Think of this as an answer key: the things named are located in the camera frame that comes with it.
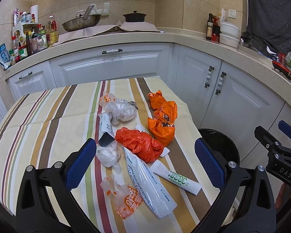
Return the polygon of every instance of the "screw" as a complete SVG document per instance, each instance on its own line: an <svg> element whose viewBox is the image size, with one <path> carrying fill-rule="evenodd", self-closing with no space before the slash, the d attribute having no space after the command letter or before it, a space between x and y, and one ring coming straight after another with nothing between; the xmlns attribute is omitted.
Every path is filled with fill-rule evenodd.
<svg viewBox="0 0 291 233"><path fill-rule="evenodd" d="M55 164L54 164L54 167L55 168L61 168L63 165L63 163L61 161L57 161Z"/></svg>
<svg viewBox="0 0 291 233"><path fill-rule="evenodd" d="M258 169L259 169L261 172L264 172L264 170L265 170L264 166L258 166Z"/></svg>
<svg viewBox="0 0 291 233"><path fill-rule="evenodd" d="M230 161L228 163L228 165L231 167L231 168L235 168L236 167L236 163L234 161Z"/></svg>
<svg viewBox="0 0 291 233"><path fill-rule="evenodd" d="M33 169L33 166L31 166L31 165L26 167L26 171L27 171L27 172L31 172L32 169Z"/></svg>

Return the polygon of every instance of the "striped tablecloth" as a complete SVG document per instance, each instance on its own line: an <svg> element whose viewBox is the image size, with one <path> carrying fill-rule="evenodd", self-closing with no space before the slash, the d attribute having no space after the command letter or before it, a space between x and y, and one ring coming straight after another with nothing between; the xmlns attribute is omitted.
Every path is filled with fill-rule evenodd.
<svg viewBox="0 0 291 233"><path fill-rule="evenodd" d="M195 196L161 178L178 205L173 213L158 219L142 203L130 217L122 220L115 212L114 202L105 196L99 185L107 174L112 173L119 184L131 183L122 151L120 174L105 168L97 157L94 158L80 185L72 190L75 199L101 232L191 232L219 190L212 186L194 153L194 143L200 134L187 105L159 78L93 82L21 97L0 123L0 202L15 215L18 191L27 165L50 167L78 151L89 137L98 141L98 114L103 111L98 99L105 90L118 98L135 101L139 107L138 116L129 122L121 122L114 127L114 132L123 126L133 129L139 123L147 127L147 118L153 115L147 96L149 92L161 90L166 100L175 101L178 106L175 139L168 146L170 153L160 160L172 171L198 181L203 187ZM68 224L52 189L47 191L58 218Z"/></svg>

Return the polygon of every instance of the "cabinet handle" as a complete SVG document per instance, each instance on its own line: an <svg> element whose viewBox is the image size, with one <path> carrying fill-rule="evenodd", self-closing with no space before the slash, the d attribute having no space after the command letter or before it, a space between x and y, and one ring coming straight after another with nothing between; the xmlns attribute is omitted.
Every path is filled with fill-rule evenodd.
<svg viewBox="0 0 291 233"><path fill-rule="evenodd" d="M109 54L109 53L115 53L115 52L120 52L120 51L123 51L123 49L103 51L102 54Z"/></svg>
<svg viewBox="0 0 291 233"><path fill-rule="evenodd" d="M223 80L224 80L224 76L226 76L226 73L225 72L222 72L220 77L219 77L219 81L218 81L218 84L217 84L217 89L216 89L216 93L215 95L218 95L221 93L221 86L222 86L222 83L223 83Z"/></svg>
<svg viewBox="0 0 291 233"><path fill-rule="evenodd" d="M214 70L214 67L210 66L209 69L208 69L208 74L206 76L205 89L210 86L209 81L211 79L211 71L212 70Z"/></svg>
<svg viewBox="0 0 291 233"><path fill-rule="evenodd" d="M21 80L21 79L24 79L24 78L28 77L28 76L31 75L31 74L32 74L32 72L30 72L30 73L28 73L28 74L25 74L24 76L19 77L19 79L20 79L20 80Z"/></svg>

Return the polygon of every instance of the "wall socket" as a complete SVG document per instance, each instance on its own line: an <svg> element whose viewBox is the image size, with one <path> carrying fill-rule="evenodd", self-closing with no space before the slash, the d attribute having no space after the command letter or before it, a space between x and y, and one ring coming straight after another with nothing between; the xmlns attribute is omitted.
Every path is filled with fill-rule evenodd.
<svg viewBox="0 0 291 233"><path fill-rule="evenodd" d="M236 18L236 10L228 10L228 17Z"/></svg>

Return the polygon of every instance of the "hand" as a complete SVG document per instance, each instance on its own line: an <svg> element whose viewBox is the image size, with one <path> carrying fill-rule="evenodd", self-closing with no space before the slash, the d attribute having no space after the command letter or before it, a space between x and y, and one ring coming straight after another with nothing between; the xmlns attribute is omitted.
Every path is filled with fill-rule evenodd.
<svg viewBox="0 0 291 233"><path fill-rule="evenodd" d="M283 194L285 192L285 189L286 189L286 184L283 183L283 185L281 186L280 190L279 190L279 193L278 193L278 196L277 196L277 199L276 199L276 202L275 202L275 209L279 209L282 205L282 197L283 197Z"/></svg>

